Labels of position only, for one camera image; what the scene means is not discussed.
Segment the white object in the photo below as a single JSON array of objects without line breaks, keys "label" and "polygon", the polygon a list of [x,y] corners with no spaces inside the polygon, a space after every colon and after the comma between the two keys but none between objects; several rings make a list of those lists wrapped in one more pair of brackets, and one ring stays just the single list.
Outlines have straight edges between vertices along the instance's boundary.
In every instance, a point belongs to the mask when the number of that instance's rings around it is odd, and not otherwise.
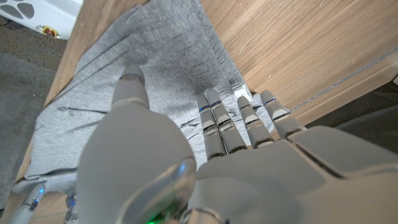
[{"label": "white object", "polygon": [[0,0],[0,16],[43,33],[50,27],[67,40],[83,0]]}]

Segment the floor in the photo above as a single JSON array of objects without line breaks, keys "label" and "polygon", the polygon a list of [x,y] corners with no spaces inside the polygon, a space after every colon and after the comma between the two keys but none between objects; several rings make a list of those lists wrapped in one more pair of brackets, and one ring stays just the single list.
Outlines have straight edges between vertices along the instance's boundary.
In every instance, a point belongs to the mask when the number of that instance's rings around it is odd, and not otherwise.
[{"label": "floor", "polygon": [[0,210],[65,46],[65,40],[7,24],[0,17]]}]

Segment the wooden surface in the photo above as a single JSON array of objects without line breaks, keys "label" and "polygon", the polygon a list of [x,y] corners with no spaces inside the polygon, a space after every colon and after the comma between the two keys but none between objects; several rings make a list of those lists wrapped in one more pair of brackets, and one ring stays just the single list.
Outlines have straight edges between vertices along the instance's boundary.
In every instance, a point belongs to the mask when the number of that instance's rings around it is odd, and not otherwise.
[{"label": "wooden surface", "polygon": [[[145,0],[85,0],[46,105],[72,79],[81,55],[124,11]],[[398,73],[398,1],[201,0],[251,90],[268,89],[307,124],[391,81]],[[17,180],[29,164],[24,159]],[[11,195],[9,217],[17,195]],[[60,218],[46,197],[33,222]]]}]

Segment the wood grain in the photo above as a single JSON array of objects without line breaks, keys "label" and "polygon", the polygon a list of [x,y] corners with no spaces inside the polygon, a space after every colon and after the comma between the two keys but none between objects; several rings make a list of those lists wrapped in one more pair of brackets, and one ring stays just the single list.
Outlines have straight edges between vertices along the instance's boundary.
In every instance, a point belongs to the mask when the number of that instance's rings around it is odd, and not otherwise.
[{"label": "wood grain", "polygon": [[[45,105],[65,88],[79,58],[109,25],[146,1],[85,0]],[[249,88],[272,91],[285,106],[294,109],[293,114],[303,124],[391,81],[398,73],[396,0],[201,3]],[[17,180],[23,177],[29,161],[30,148]],[[5,220],[20,198],[10,196]],[[40,204],[64,206],[63,200],[53,196]],[[61,220],[64,214],[48,208],[47,213],[38,210],[32,223]]]},{"label": "wood grain", "polygon": [[270,90],[289,109],[398,47],[395,0],[202,4],[249,88]]}]

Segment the robot finger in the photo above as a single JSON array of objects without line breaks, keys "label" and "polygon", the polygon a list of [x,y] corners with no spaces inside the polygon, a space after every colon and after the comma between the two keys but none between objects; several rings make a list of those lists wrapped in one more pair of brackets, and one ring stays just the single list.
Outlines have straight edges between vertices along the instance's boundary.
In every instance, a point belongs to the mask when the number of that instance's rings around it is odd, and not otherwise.
[{"label": "robot finger", "polygon": [[226,111],[216,90],[211,89],[207,92],[207,100],[211,111],[213,112],[218,130],[223,138],[227,153],[231,154],[240,149],[247,149],[248,147],[245,145],[235,124],[229,117],[228,112]]},{"label": "robot finger", "polygon": [[271,134],[253,110],[248,99],[244,96],[239,97],[238,106],[253,149],[273,143]]},{"label": "robot finger", "polygon": [[290,111],[276,100],[270,91],[264,90],[261,93],[261,101],[266,107],[280,138],[285,139],[292,133],[306,130],[306,128],[291,115]]},{"label": "robot finger", "polygon": [[205,95],[200,95],[197,100],[203,128],[203,137],[205,138],[207,161],[217,156],[225,156],[226,150],[224,143],[207,98]]}]

